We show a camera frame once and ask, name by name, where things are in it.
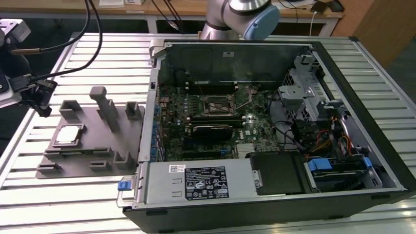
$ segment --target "power supply label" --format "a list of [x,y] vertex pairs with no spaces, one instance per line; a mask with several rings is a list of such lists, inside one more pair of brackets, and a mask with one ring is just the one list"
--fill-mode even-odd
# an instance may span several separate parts
[[229,197],[225,167],[187,168],[184,181],[188,201]]

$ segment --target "green circuit board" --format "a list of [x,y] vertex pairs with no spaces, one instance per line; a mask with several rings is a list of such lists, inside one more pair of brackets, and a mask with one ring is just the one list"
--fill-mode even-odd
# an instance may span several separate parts
[[[221,152],[221,159],[239,158],[237,145],[251,143],[255,151],[277,151],[276,131],[265,113],[269,91],[257,91],[252,85],[239,85],[231,95],[189,95],[181,87],[160,89],[164,161],[204,160],[184,157],[187,153]],[[240,116],[244,124],[232,129],[229,140],[201,142],[192,139],[188,122],[192,117]],[[220,120],[215,125],[228,125]]]

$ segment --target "motherboard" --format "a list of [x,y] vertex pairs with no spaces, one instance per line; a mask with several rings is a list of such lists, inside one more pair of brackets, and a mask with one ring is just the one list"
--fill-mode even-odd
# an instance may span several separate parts
[[277,151],[269,94],[255,84],[161,86],[163,160],[232,159]]

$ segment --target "white cable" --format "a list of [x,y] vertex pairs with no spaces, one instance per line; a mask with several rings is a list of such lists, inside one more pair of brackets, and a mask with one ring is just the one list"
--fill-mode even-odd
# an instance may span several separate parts
[[313,12],[312,20],[311,20],[309,37],[312,36],[312,25],[313,25],[313,18],[315,18],[315,15],[316,15],[316,11]]

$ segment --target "slotted table surface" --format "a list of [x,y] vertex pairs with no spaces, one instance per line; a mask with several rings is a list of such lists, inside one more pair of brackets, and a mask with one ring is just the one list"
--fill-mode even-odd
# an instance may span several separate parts
[[[88,69],[56,77],[51,100],[52,116],[41,118],[29,110],[0,158],[0,233],[141,233],[116,205],[121,176],[43,179],[35,177],[60,114],[63,100],[93,105],[92,86],[107,87],[107,97],[121,105],[137,101],[145,106],[151,67],[148,46],[152,39],[196,39],[196,35],[105,34],[101,53]],[[269,37],[268,40],[323,42],[364,105],[380,125],[411,171],[416,173],[416,109],[388,74],[359,43],[348,38]],[[99,36],[85,34],[67,48],[55,70],[84,65],[96,51]],[[380,205],[337,220],[316,220],[259,225],[193,233],[412,233],[416,231],[416,201]]]

